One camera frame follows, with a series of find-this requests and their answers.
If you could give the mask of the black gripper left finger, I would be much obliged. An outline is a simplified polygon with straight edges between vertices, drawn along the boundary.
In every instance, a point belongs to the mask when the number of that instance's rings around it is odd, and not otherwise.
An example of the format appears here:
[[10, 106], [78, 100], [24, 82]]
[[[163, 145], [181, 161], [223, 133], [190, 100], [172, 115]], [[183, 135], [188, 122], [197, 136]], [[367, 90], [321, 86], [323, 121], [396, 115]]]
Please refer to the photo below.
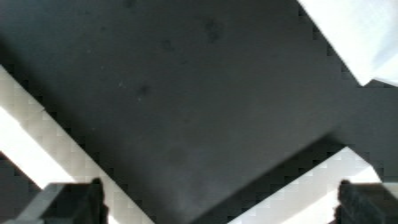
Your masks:
[[33, 197], [14, 224], [108, 224], [103, 183], [51, 183]]

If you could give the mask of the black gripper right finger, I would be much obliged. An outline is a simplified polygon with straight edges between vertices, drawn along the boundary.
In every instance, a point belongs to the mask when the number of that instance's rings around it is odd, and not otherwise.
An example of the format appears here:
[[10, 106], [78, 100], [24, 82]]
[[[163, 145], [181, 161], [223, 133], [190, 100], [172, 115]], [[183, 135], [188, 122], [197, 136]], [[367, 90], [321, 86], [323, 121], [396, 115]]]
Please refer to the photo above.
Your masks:
[[337, 201], [335, 224], [398, 224], [398, 182], [342, 180]]

